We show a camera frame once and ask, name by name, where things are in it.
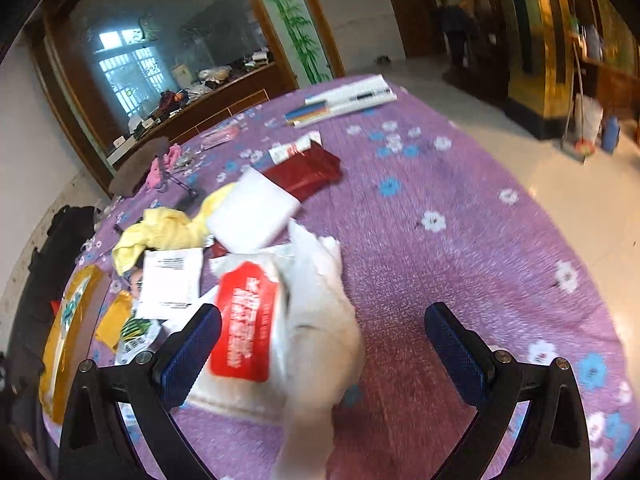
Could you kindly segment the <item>small white red packet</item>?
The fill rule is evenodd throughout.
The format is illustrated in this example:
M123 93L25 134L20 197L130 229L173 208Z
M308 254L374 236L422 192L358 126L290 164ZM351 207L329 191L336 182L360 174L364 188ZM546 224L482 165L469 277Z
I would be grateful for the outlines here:
M272 162L277 165L289 159L293 155L307 151L311 148L311 143L322 144L321 134L317 130L305 133L303 136L287 144L275 145L269 150Z

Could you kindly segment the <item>brown cushion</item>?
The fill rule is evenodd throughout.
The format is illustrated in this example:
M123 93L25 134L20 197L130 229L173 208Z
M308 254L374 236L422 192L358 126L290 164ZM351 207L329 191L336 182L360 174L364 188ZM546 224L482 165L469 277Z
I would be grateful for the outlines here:
M117 169L108 186L111 196L123 198L135 196L149 175L153 160L164 156L168 148L167 138L149 140L138 148Z

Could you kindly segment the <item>dark red packet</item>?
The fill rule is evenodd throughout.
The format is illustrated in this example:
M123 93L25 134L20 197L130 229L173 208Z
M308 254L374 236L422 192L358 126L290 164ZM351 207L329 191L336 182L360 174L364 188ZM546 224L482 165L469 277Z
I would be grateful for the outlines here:
M343 175L341 159L314 141L308 150L290 156L262 174L301 203L337 183Z

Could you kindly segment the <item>wooden sideboard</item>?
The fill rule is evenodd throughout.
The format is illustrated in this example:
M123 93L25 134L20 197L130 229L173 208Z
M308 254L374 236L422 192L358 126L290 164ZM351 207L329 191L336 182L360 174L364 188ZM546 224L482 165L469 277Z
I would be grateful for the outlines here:
M146 130L139 140L132 138L125 141L108 155L107 161L114 168L119 167L143 144L161 136L170 143L181 144L218 122L296 88L295 81L285 76L279 64L269 63L188 104L171 118Z

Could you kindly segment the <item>white foam block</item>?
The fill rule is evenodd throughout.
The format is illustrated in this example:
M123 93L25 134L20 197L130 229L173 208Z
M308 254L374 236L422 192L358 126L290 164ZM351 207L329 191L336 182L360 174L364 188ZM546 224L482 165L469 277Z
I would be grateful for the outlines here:
M300 201L257 170L246 170L208 216L206 226L234 254L269 246L299 210Z

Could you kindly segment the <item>yellow cardboard box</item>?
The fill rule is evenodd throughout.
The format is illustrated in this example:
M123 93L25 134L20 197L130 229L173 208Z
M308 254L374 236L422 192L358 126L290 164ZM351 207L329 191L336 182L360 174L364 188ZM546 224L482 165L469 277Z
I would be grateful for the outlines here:
M65 289L44 346L38 396L43 411L62 425L76 370L87 359L111 278L95 264L77 270Z

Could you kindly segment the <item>yellow soft cloth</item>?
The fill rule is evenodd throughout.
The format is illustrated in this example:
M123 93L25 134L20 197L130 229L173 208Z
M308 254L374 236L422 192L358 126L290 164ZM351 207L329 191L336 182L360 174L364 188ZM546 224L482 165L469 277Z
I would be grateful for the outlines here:
M233 190L234 183L218 188L206 197L200 211L190 218L183 211L158 207L145 209L142 220L127 228L112 249L113 266L118 275L131 271L146 250L177 250L209 247L214 236L207 219Z

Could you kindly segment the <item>black sofa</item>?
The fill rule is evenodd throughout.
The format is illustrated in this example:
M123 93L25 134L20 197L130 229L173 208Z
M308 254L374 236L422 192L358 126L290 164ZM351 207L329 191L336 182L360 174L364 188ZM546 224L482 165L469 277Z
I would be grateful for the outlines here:
M46 240L35 248L10 333L9 384L33 386L44 370L42 355L54 320L51 302L60 300L85 241L94 234L93 206L63 206L52 218Z

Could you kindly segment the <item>purple floral tablecloth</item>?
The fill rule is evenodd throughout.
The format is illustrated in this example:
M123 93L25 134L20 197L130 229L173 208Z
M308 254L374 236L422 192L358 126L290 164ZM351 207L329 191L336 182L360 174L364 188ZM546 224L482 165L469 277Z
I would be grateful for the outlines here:
M562 478L634 477L639 411L622 344L586 266L536 200L405 89L319 129L344 176L299 218L341 241L366 345L358 387L333 413L329 477L430 478L471 422L424 332L436 301L521 362L570 362L589 453L585 466L562 463Z

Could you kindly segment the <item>black phone stand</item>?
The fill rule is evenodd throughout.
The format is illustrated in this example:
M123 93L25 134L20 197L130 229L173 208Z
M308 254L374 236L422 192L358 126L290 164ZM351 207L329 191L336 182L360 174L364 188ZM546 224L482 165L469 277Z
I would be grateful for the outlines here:
M174 177L166 168L164 163L164 155L159 154L157 156L158 164L158 176L160 180L154 188L161 193L165 193L168 191L168 188L173 184L177 188L180 188L182 191L181 197L178 199L178 202L175 204L175 208L186 212L193 204L195 204L200 198L200 192L196 188L192 188L192 186L187 185L186 182L180 181L178 178Z

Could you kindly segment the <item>pink soft toy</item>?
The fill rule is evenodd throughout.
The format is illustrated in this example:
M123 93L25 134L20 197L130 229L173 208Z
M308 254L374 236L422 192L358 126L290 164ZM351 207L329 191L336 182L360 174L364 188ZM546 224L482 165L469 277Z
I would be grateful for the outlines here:
M182 149L177 143L158 144L155 148L155 158L150 166L150 171L146 176L145 185L147 188L159 188L166 181L166 174L175 167L178 159L182 155Z

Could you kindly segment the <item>red white tissue pack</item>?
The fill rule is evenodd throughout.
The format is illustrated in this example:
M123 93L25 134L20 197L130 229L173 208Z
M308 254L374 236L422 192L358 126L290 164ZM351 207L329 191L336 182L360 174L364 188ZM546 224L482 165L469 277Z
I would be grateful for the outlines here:
M279 292L280 281L271 262L245 260L222 274L216 299L222 326L209 357L214 375L249 382L269 379L272 319Z

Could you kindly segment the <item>yellow padded envelope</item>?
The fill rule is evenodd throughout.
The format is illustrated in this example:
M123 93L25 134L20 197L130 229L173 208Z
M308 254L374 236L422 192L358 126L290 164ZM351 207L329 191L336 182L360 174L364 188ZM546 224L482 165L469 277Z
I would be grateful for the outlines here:
M113 352L117 349L122 328L130 319L133 302L130 292L119 292L96 328L96 339Z

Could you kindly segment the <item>white towel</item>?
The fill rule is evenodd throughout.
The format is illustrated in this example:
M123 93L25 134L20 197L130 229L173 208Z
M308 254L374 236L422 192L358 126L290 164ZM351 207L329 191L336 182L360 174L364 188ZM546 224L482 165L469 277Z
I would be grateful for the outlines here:
M219 281L245 260L271 262L277 270L269 379L216 376L208 358L188 398L219 414L280 422L283 443L272 478L322 479L333 450L332 408L358 382L364 343L344 292L338 240L315 236L295 220L288 222L288 237L284 245L209 263Z

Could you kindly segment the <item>white paper sheet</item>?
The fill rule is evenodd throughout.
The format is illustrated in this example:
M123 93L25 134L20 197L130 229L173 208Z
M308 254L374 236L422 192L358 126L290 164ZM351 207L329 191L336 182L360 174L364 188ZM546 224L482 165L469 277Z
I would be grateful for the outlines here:
M178 318L200 296L203 249L147 250L144 253L138 318Z

